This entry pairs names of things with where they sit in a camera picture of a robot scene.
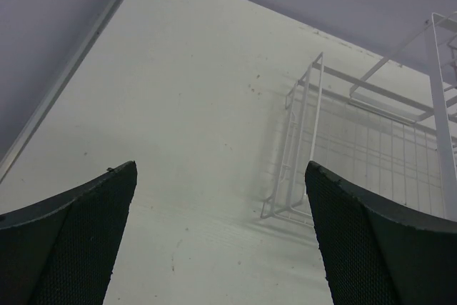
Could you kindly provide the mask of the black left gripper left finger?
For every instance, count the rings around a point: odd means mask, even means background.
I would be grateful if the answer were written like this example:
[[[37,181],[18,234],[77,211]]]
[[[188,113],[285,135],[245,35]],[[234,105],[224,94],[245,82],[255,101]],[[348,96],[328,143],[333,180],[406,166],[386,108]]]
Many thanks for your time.
[[[137,185],[133,161],[1,215],[2,304],[102,304]]]

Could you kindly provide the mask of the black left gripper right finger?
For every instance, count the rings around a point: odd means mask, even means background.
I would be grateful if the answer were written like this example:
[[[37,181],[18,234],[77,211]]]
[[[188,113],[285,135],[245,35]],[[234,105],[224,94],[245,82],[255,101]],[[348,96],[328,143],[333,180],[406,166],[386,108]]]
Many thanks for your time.
[[[455,304],[456,223],[352,184],[315,161],[305,184],[334,304]]]

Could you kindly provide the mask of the aluminium table edge rail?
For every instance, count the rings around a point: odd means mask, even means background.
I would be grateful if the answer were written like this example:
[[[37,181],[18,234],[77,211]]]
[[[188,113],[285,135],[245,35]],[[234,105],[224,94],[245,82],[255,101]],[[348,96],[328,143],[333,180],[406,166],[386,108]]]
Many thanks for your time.
[[[10,172],[12,166],[39,128],[41,122],[59,98],[61,92],[71,80],[72,76],[75,74],[86,55],[90,52],[92,46],[96,43],[123,1],[124,0],[109,0],[107,5],[103,8],[103,11],[97,16],[94,24],[90,27],[82,42],[77,46],[77,49],[71,55],[64,67],[59,71],[58,76],[48,88],[33,115],[27,121],[25,127],[11,145],[11,148],[1,160],[1,180],[4,180],[6,175]]]

